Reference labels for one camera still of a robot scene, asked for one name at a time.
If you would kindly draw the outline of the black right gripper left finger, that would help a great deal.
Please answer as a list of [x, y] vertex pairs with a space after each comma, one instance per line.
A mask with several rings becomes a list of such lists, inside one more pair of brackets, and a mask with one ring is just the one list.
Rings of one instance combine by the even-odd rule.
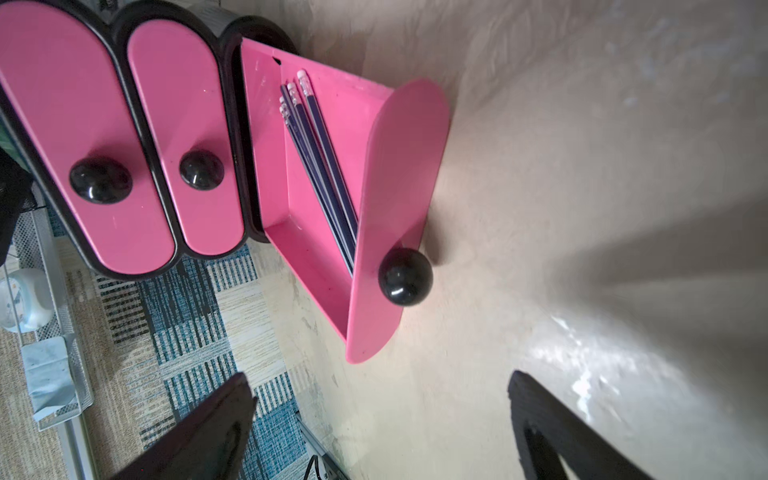
[[238, 372], [115, 479], [235, 479], [258, 399]]

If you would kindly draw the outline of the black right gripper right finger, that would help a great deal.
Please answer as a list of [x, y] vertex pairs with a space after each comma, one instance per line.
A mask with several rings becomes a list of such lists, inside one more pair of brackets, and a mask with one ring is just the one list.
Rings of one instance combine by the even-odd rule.
[[533, 376], [513, 372], [508, 396], [519, 461], [527, 479], [647, 479]]

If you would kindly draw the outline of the black pencil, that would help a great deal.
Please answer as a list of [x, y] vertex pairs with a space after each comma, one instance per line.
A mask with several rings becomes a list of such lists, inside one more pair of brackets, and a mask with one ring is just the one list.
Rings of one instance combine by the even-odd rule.
[[340, 224], [341, 224], [342, 233], [345, 235], [345, 238], [347, 239], [347, 241], [350, 244], [350, 248], [351, 248], [352, 256], [353, 256], [353, 266], [354, 266], [355, 245], [354, 245], [354, 242], [352, 240], [351, 234], [350, 234], [350, 232], [348, 230], [348, 226], [347, 226], [346, 220], [344, 218], [344, 215], [342, 213], [340, 202], [339, 202], [339, 200], [337, 198], [337, 195], [336, 195], [336, 193], [334, 191], [334, 188], [333, 188], [333, 185], [332, 185], [332, 182], [331, 182], [330, 174], [329, 174], [328, 170], [326, 169], [325, 162], [324, 162], [324, 157], [323, 157], [322, 151], [320, 149], [319, 142], [316, 139], [316, 136], [314, 134], [311, 122], [309, 120], [309, 115], [307, 113], [307, 109], [303, 105], [303, 102], [302, 102], [301, 97], [300, 97], [300, 95], [298, 93], [296, 84], [294, 82], [287, 82], [286, 84], [282, 85], [281, 86], [281, 94], [282, 94], [281, 98], [283, 98], [284, 102], [287, 103], [294, 110], [294, 114], [296, 114], [300, 118], [300, 120], [302, 122], [302, 126], [305, 129], [305, 135], [309, 139], [310, 148], [311, 148], [312, 152], [316, 155], [318, 163], [320, 164], [320, 172], [321, 172], [321, 175], [322, 175], [322, 179], [330, 187], [331, 198], [332, 198], [331, 202], [332, 202], [332, 205], [334, 206], [334, 208], [337, 210], [337, 215], [339, 217], [339, 221], [340, 221]]
[[286, 91], [295, 122], [308, 150], [310, 171], [314, 175], [321, 199], [336, 228], [338, 240], [347, 255], [353, 257], [357, 246], [357, 216], [319, 104], [313, 94], [306, 97], [305, 103], [294, 82], [286, 85]]

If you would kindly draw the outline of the pink bottom drawer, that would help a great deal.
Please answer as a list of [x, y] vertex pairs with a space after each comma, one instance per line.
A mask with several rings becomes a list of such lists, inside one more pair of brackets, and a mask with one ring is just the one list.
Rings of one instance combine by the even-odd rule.
[[[253, 41], [241, 44], [261, 222], [266, 236], [345, 344], [349, 363], [376, 355], [403, 310], [378, 272], [398, 247], [420, 245], [450, 128], [439, 85], [391, 89]], [[305, 71], [359, 219], [347, 267], [279, 112], [280, 88]]]

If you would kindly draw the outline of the pink drawer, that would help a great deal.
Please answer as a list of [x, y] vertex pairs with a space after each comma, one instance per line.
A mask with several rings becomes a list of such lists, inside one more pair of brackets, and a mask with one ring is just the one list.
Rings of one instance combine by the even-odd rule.
[[[1, 88], [97, 265], [131, 276], [166, 266], [175, 239], [105, 43], [59, 8], [4, 2]], [[125, 199], [96, 204], [76, 192], [70, 172], [93, 157], [127, 170]]]
[[[155, 19], [133, 31], [127, 53], [186, 245], [203, 256], [233, 250], [245, 228], [211, 48], [187, 26]], [[183, 156], [200, 149], [222, 165], [211, 190], [193, 188], [181, 174]]]
[[[376, 355], [403, 310], [378, 272], [398, 247], [420, 245], [450, 128], [439, 85], [391, 89], [253, 41], [241, 44], [261, 222], [266, 236], [345, 344], [349, 363]], [[280, 88], [305, 71], [359, 219], [347, 267], [279, 112]]]

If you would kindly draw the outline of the black pink drawer unit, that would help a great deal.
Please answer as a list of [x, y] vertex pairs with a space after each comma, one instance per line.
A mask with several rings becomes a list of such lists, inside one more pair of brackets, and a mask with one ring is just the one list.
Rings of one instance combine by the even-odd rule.
[[294, 48], [269, 20], [215, 33], [167, 1], [111, 21], [78, 1], [2, 3], [2, 124], [94, 271], [145, 279], [265, 240], [244, 40]]

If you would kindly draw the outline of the dark blue pencil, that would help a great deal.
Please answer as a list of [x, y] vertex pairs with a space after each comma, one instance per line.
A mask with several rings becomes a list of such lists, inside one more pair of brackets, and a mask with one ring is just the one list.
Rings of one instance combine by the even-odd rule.
[[309, 109], [309, 116], [314, 128], [315, 136], [320, 144], [326, 169], [328, 170], [333, 188], [340, 202], [341, 210], [346, 220], [348, 230], [353, 242], [357, 241], [358, 219], [351, 197], [344, 180], [335, 148], [330, 138], [325, 120], [323, 118], [319, 102], [314, 93], [310, 78], [305, 70], [297, 72], [299, 88], [303, 93], [305, 104]]
[[354, 266], [350, 244], [345, 238], [345, 235], [342, 233], [337, 210], [334, 208], [331, 202], [332, 198], [330, 187], [322, 179], [320, 164], [318, 163], [316, 155], [310, 148], [309, 139], [305, 135], [305, 129], [302, 126], [302, 122], [300, 118], [294, 114], [294, 110], [284, 102], [283, 98], [281, 98], [280, 113], [301, 157], [312, 188], [317, 196], [318, 202], [322, 208], [323, 214], [325, 215], [331, 233], [339, 248], [344, 264], [349, 271], [349, 274], [352, 275]]

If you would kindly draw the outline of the pink top drawer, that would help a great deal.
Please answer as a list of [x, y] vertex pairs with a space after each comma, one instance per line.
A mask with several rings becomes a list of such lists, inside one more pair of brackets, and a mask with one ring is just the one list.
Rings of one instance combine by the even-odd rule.
[[[1, 88], [97, 265], [131, 276], [166, 266], [175, 239], [105, 43], [59, 8], [4, 2]], [[76, 192], [70, 172], [93, 157], [127, 170], [125, 199], [96, 204]]]

